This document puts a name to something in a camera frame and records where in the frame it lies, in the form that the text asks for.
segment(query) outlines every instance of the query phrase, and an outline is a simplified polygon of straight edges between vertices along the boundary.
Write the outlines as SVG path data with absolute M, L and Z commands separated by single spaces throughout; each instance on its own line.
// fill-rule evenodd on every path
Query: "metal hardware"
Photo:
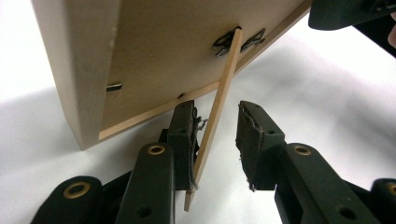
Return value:
M 240 26 L 237 26 L 213 43 L 213 49 L 220 49 L 220 51 L 216 54 L 217 58 L 226 55 L 228 51 L 230 51 L 231 44 L 233 43 L 233 34 L 235 33 L 236 29 L 242 30 Z
M 257 34 L 251 37 L 244 45 L 241 47 L 241 53 L 246 51 L 252 45 L 259 45 L 264 42 L 265 38 L 262 38 L 265 34 L 265 28 L 260 30 Z
M 76 199 L 84 195 L 90 190 L 91 185 L 87 182 L 79 181 L 77 183 L 73 183 L 64 190 L 64 197 L 66 199 Z
M 106 91 L 119 91 L 122 89 L 122 84 L 114 84 L 106 87 Z

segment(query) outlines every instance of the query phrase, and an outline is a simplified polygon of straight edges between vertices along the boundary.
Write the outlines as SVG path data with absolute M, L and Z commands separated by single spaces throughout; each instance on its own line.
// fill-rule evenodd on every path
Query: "white table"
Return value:
M 29 223 L 68 178 L 105 184 L 133 169 L 139 148 L 172 117 L 81 151 L 28 1 L 0 1 L 0 80 L 0 223 Z M 195 102 L 203 118 L 214 94 Z M 248 189 L 234 143 L 240 100 L 261 105 L 287 142 L 315 147 L 341 177 L 369 189 L 396 177 L 395 99 L 393 57 L 353 28 L 315 31 L 305 17 L 233 80 L 189 213 L 176 194 L 176 223 L 280 223 L 274 193 Z

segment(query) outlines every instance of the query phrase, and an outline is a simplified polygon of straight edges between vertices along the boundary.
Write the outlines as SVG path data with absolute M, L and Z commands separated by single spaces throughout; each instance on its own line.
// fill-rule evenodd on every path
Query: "plywood panel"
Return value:
M 262 44 L 240 54 L 238 73 L 299 20 L 311 0 L 32 3 L 65 117 L 81 148 L 88 148 L 216 90 L 225 64 L 212 49 L 216 39 L 238 25 L 243 43 L 266 29 Z M 121 90 L 106 92 L 118 83 Z
M 243 43 L 264 27 L 269 34 L 302 2 L 123 1 L 107 82 L 123 86 L 106 94 L 102 131 L 218 82 L 225 57 L 215 57 L 217 38 L 237 25 Z

